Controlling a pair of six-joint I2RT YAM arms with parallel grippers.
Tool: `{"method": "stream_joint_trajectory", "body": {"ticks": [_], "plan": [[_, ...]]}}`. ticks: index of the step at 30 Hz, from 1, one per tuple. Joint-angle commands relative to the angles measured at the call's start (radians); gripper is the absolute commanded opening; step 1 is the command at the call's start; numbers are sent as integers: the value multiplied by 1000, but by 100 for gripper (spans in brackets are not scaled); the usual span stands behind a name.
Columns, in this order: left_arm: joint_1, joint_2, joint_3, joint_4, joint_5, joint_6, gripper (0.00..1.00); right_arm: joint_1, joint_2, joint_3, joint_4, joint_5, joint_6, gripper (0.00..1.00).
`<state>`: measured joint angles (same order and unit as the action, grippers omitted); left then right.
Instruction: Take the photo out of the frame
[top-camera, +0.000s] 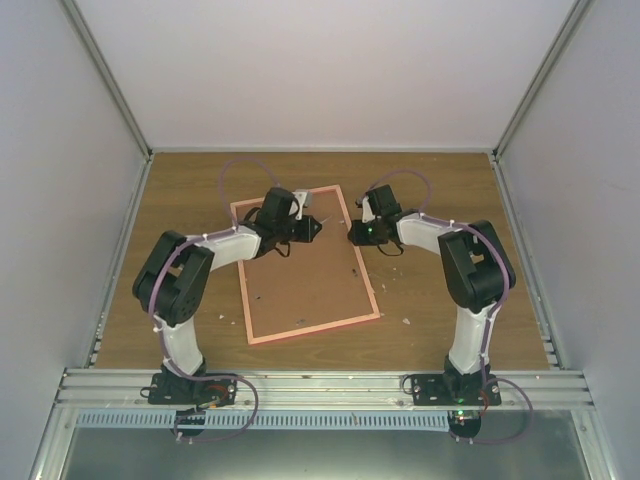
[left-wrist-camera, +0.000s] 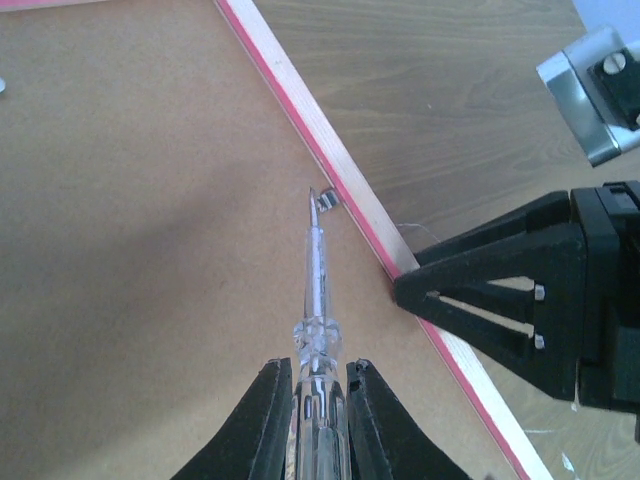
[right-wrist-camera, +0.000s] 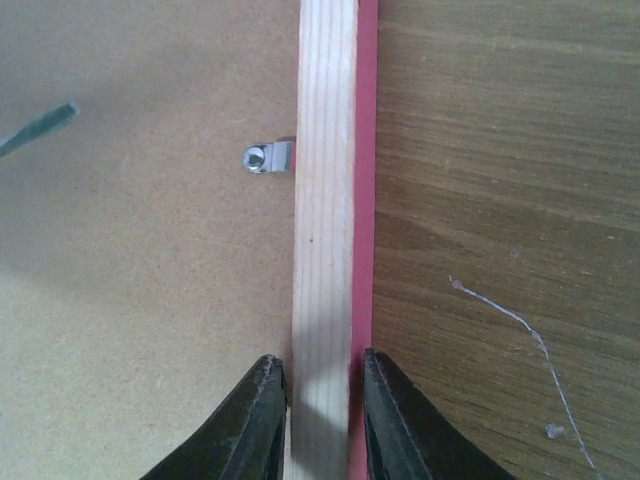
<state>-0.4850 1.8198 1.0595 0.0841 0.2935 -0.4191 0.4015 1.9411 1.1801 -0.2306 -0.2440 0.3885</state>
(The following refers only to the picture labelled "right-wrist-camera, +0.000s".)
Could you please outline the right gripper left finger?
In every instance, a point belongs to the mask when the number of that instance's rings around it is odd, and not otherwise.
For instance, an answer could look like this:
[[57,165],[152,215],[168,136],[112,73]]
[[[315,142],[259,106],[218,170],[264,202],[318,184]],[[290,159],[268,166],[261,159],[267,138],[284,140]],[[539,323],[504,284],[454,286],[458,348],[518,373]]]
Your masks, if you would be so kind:
[[281,479],[287,392],[283,361],[261,356],[207,420],[146,479]]

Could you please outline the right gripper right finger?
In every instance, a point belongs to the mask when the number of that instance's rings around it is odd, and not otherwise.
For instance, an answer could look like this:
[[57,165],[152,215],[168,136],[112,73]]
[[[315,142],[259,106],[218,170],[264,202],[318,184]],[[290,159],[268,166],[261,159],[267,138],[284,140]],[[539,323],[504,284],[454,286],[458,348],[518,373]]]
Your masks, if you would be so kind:
[[364,419],[371,479],[511,479],[456,430],[387,354],[364,353]]

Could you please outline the pink picture frame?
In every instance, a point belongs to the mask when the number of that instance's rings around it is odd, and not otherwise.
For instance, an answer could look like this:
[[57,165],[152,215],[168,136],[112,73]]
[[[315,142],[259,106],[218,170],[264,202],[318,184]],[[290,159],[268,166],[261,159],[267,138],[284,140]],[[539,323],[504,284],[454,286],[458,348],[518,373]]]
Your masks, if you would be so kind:
[[[348,393],[357,1],[5,1],[1,475],[137,479],[263,354],[286,474],[361,479]],[[295,142],[291,173],[253,144]]]

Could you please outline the small screwdriver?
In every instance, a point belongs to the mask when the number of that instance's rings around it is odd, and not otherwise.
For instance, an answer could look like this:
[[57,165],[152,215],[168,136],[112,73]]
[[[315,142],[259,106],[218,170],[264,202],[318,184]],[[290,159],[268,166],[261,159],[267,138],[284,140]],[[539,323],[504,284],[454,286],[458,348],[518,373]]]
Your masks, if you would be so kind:
[[4,158],[29,143],[64,128],[78,114],[79,108],[74,102],[68,102],[44,113],[28,122],[13,136],[1,141],[1,157]]

